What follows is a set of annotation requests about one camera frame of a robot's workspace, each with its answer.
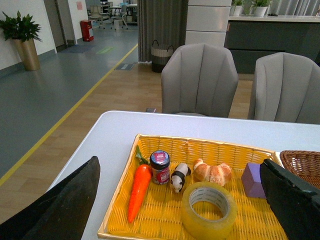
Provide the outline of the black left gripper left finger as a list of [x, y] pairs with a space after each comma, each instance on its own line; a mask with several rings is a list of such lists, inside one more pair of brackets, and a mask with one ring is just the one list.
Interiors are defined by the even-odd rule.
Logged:
[[97, 195], [100, 163], [92, 156], [0, 225], [2, 240], [80, 240]]

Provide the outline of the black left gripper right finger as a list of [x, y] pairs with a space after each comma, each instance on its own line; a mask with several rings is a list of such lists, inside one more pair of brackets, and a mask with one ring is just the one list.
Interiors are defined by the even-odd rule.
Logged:
[[267, 203], [290, 240], [320, 238], [320, 190], [270, 159], [259, 167]]

